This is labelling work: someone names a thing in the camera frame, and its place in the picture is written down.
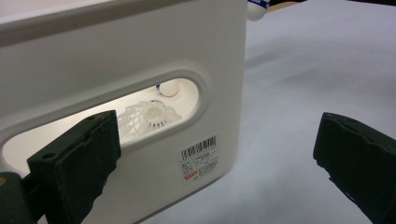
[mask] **white plastic appliance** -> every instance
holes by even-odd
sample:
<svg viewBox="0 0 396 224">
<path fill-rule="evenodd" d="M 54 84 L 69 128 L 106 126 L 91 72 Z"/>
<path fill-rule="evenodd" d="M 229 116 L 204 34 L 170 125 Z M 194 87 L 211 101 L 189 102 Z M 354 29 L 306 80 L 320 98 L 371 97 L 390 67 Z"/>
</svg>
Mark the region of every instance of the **white plastic appliance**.
<svg viewBox="0 0 396 224">
<path fill-rule="evenodd" d="M 191 109 L 179 112 L 181 120 L 122 144 L 117 169 L 84 223 L 136 222 L 231 168 L 241 111 L 245 0 L 18 3 L 0 1 L 0 146 L 19 146 L 2 154 L 1 171 L 25 175 L 12 158 L 74 124 L 73 116 L 64 118 L 111 108 L 120 113 L 141 99 Z M 174 78 L 180 80 L 176 96 L 161 96 L 153 87 Z M 43 126 L 59 119 L 64 121 L 55 128 Z M 210 154 L 200 163 L 201 152 L 192 150 L 209 141 Z"/>
</svg>

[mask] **white surface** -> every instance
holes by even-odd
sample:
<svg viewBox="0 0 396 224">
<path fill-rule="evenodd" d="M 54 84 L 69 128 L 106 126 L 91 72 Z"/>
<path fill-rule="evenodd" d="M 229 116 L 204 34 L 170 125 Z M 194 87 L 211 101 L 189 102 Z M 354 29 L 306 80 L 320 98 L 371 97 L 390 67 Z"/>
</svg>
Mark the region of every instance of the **white surface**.
<svg viewBox="0 0 396 224">
<path fill-rule="evenodd" d="M 84 223 L 136 222 L 225 174 L 238 147 L 247 10 L 246 1 L 226 2 L 112 1 L 117 7 L 0 29 L 0 147 L 39 125 L 186 78 L 198 89 L 194 109 L 122 145 Z M 182 166 L 195 161 L 178 156 L 214 135 L 219 153 L 188 174 Z M 2 161 L 0 171 L 11 169 Z"/>
<path fill-rule="evenodd" d="M 312 158 L 321 114 L 396 138 L 396 7 L 308 1 L 247 24 L 234 168 L 145 224 L 371 223 Z"/>
</svg>

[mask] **gray table surface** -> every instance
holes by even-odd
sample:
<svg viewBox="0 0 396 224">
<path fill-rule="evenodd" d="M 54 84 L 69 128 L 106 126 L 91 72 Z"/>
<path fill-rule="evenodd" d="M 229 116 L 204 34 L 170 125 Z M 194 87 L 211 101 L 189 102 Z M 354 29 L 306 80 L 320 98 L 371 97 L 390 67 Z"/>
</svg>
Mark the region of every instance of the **gray table surface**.
<svg viewBox="0 0 396 224">
<path fill-rule="evenodd" d="M 312 157 L 325 111 L 396 138 L 396 7 L 311 0 L 248 22 L 233 169 L 144 223 L 370 223 Z"/>
</svg>

